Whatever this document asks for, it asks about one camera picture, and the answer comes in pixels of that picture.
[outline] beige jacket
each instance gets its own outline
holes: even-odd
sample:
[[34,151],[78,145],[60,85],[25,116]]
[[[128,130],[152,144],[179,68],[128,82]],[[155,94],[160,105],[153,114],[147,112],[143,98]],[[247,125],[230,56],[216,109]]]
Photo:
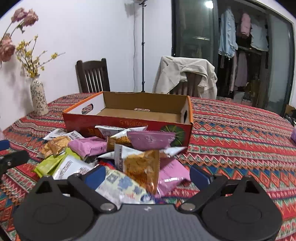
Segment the beige jacket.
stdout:
[[201,75],[198,95],[201,98],[216,99],[217,76],[215,67],[206,59],[162,56],[152,92],[169,93],[179,82],[186,82],[186,72]]

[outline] chair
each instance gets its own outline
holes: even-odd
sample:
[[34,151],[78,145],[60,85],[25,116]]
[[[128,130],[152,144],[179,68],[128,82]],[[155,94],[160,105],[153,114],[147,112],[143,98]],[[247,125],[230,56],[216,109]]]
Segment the chair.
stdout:
[[82,93],[96,93],[110,91],[107,62],[101,61],[77,61],[77,72]]
[[201,81],[201,75],[186,72],[187,81],[179,82],[171,91],[170,94],[174,95],[189,95],[191,97],[199,97],[198,88]]

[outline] black pole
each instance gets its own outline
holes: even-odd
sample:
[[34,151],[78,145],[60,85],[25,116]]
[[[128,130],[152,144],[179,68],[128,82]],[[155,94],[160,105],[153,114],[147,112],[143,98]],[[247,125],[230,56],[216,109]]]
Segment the black pole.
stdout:
[[144,7],[146,7],[145,5],[145,1],[142,4],[142,91],[141,92],[145,92],[144,91]]

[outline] green plant graphic on box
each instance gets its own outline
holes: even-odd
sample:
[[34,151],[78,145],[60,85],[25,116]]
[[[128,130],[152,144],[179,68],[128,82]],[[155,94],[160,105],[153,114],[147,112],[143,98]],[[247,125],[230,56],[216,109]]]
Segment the green plant graphic on box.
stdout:
[[160,130],[176,133],[176,138],[173,140],[170,146],[182,146],[185,138],[185,131],[181,127],[175,125],[167,125],[163,126]]

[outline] silver screw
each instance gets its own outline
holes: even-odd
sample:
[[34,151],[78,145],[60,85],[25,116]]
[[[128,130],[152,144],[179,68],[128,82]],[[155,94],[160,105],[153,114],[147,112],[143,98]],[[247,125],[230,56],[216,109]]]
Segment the silver screw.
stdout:
[[195,205],[193,203],[183,203],[181,208],[185,211],[192,211],[195,209]]
[[104,211],[112,211],[115,208],[113,203],[103,203],[100,208]]

